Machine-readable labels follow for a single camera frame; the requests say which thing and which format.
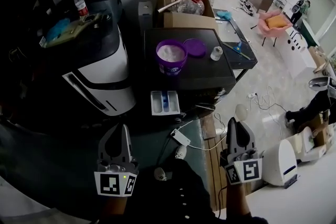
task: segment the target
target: white powder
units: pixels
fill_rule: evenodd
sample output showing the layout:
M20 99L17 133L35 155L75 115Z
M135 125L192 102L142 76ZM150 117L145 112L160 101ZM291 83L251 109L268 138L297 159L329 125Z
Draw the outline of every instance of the white powder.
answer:
M167 62L179 62L182 61L185 54L183 49L176 45L164 45L159 50L157 55Z

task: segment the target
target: blue cloth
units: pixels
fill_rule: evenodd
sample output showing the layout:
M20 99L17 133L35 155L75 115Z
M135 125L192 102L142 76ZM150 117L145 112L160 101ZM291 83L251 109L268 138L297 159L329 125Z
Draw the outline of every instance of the blue cloth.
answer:
M217 16L219 16L221 19L224 19L224 20L231 20L232 18L232 14L231 12L217 12Z
M60 34L62 34L62 32L67 28L67 26L70 24L70 19L65 18L62 20L59 20L57 22L57 24L55 24L49 31L46 37L46 41L50 42L56 38L58 38L58 36Z

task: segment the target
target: orange cushion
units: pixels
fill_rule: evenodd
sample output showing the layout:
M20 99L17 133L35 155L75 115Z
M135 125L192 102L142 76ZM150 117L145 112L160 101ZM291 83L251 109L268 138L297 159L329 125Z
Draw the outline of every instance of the orange cushion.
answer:
M285 19L283 18L283 16L281 14L274 16L272 18L269 18L266 20L266 24L268 26L268 28L281 28L281 27L285 27L287 25L287 22L285 21Z

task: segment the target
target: pink chair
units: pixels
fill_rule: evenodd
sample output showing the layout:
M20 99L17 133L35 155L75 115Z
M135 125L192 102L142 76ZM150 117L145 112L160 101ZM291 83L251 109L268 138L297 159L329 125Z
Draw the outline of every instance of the pink chair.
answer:
M268 28L266 24L266 20L269 18L275 17L279 14L281 14L281 16L284 18L287 25L284 27L280 27L280 28L276 28L276 27L273 27L271 29ZM292 27L293 24L289 21L289 19L287 19L287 17L284 14L281 13L280 10L277 9L271 12L260 13L258 24L256 26L258 26L262 34L265 36L264 41L262 42L263 43L262 46L264 46L265 39L267 37L275 37L274 44L273 44L273 47L275 47L275 42L277 41L277 38L280 37L286 31L287 28Z

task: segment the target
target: tiled floor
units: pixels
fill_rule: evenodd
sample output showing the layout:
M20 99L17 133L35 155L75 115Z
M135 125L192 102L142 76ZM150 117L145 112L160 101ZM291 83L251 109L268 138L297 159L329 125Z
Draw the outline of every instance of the tiled floor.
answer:
M245 37L251 41L250 44L258 63L254 69L249 70L243 76L230 94L217 105L216 112L221 115L222 121L227 124L228 120L235 114L236 105L244 104L249 110L246 123L253 130L259 152L262 152L279 141L280 128L282 139L291 135L291 132L285 127L284 110L282 108L274 105L270 111L261 110L254 102L250 104L247 94L257 92L258 96L266 95L267 88L270 86L278 104L281 104L286 110L298 110L310 102L315 92L308 89L310 78L293 79L291 77L281 55L277 49L273 48L270 39L267 38L264 46L261 46L263 37L258 34L256 28L250 29L256 25L258 14L255 17L250 17L243 10L234 10L239 6L238 1L214 0L213 7L232 12L233 19L237 22ZM271 95L271 104L273 104L272 90L268 89ZM223 127L218 120L215 120L215 125L216 127Z

